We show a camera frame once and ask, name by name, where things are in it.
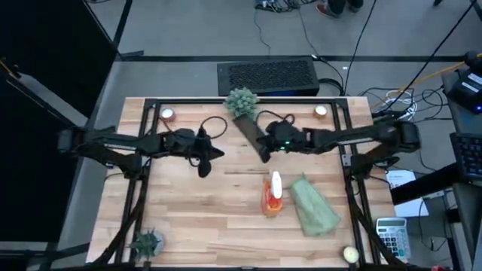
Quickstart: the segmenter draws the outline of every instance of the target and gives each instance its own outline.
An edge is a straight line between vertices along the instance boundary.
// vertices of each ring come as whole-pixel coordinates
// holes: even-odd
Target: gray floor
[[[112,0],[91,5],[94,14],[113,36],[121,16],[124,0]],[[317,14],[314,4],[303,6],[301,14],[307,33],[318,53],[323,55],[351,55],[358,35],[365,23],[369,6],[358,14],[347,12],[340,20]],[[404,0],[377,2],[371,21],[358,49],[359,55],[429,55],[448,33],[452,25],[468,7],[468,1],[444,1],[432,7],[432,1]],[[253,23],[255,11],[252,1],[240,0],[136,0],[129,15],[120,52],[144,50],[146,55],[202,56],[202,55],[266,55],[267,48],[258,39]],[[300,14],[274,14],[260,11],[257,17],[265,41],[272,54],[307,55],[313,53],[306,42]],[[442,47],[439,55],[460,55],[467,50],[482,49],[478,34],[482,22],[471,11],[459,28]],[[218,85],[215,62],[116,62],[112,68],[102,99],[99,101],[95,127],[116,125],[125,97],[128,96],[217,96]],[[342,76],[348,63],[333,62]],[[453,63],[432,63],[424,75],[436,72]],[[347,93],[351,96],[369,87],[401,87],[418,72],[422,63],[356,62],[352,66]],[[319,77],[336,78],[326,65],[316,63]],[[439,78],[416,87],[436,89]],[[374,94],[385,96],[383,91]],[[335,96],[331,87],[322,86],[319,96]],[[377,102],[368,96],[371,104]],[[419,102],[419,107],[427,107]],[[430,116],[436,109],[416,114],[417,120]],[[440,117],[449,117],[445,108]],[[430,121],[419,125],[425,162],[436,169],[454,161],[448,134],[454,131],[450,121]],[[416,154],[402,154],[400,167],[427,172]],[[86,160],[78,176],[69,214],[61,238],[60,248],[89,242],[102,193],[105,169]],[[441,224],[440,220],[431,224]],[[420,266],[451,265],[447,247],[430,252],[418,236],[410,238],[413,249],[411,263]],[[85,255],[59,260],[55,266],[83,263]]]

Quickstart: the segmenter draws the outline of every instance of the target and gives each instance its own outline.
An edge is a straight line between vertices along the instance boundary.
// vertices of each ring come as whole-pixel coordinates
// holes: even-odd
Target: wooden tabletop
[[[213,140],[213,145],[226,154],[212,161],[212,171],[206,178],[199,178],[197,169],[189,166],[183,158],[153,160],[142,228],[155,228],[161,232],[166,247],[159,256],[151,259],[152,265],[347,266],[340,252],[355,243],[338,149],[322,155],[275,153],[268,163],[262,163],[248,140],[232,123],[232,117],[223,105],[203,104],[201,98],[195,99],[200,99],[200,104],[169,105],[176,113],[171,128],[197,131],[201,121],[207,117],[222,116],[228,120],[228,129],[221,138]],[[347,99],[353,126],[371,125],[366,98]],[[126,99],[118,133],[137,136],[143,104],[144,98]],[[294,114],[295,126],[299,128],[334,129],[331,110],[328,108],[328,115],[320,120],[313,117],[315,105],[315,102],[287,102],[262,104],[259,108],[280,115]],[[339,112],[344,126],[341,110]],[[260,127],[265,127],[273,120],[276,120],[273,116],[262,115]],[[223,123],[210,120],[205,128],[213,136],[222,131]],[[161,124],[157,131],[165,130]],[[362,144],[358,146],[358,151],[365,152],[374,146],[374,143]],[[262,182],[270,179],[273,171],[280,172],[283,187],[298,180],[304,172],[341,217],[338,227],[325,236],[305,237],[287,190],[283,194],[284,209],[280,215],[276,218],[264,217],[261,211]],[[119,170],[110,170],[108,174],[116,172]],[[382,171],[374,170],[372,175],[385,178]],[[105,182],[87,262],[95,260],[119,230],[127,185],[128,180],[121,175]],[[387,184],[371,179],[365,185],[373,219],[395,216]],[[365,255],[370,262],[368,238],[360,228]],[[128,255],[129,249],[126,248],[125,261]]]

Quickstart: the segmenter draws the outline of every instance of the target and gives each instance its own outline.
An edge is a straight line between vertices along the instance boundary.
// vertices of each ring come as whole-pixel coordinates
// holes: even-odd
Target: white calculator
[[[410,258],[407,219],[378,218],[377,233],[389,251],[391,251],[398,259],[404,260]]]

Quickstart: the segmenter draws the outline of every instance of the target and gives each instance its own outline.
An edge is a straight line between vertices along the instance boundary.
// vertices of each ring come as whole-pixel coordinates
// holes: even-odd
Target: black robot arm
[[[173,156],[197,159],[198,174],[204,178],[211,172],[210,160],[224,155],[223,151],[212,146],[210,137],[202,127],[197,135],[192,129],[148,133],[142,137],[119,135],[114,132],[113,126],[91,131],[79,127],[66,129],[59,134],[58,149],[61,152],[94,159],[102,165],[116,165],[125,178],[134,179],[142,177],[142,157],[157,159]],[[112,149],[135,153],[120,154]]]
[[[367,178],[374,163],[390,158],[398,152],[411,153],[420,148],[419,133],[415,124],[407,121],[385,121],[343,131],[327,129],[297,129],[287,120],[274,121],[266,128],[267,135],[257,142],[269,153],[275,151],[323,154],[341,145],[379,142],[380,145],[366,154],[349,158],[353,175]]]

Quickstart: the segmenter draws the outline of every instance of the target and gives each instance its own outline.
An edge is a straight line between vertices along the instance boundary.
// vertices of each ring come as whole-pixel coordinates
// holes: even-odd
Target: green cloth
[[[305,236],[321,236],[340,223],[340,217],[304,174],[291,186],[290,194]]]

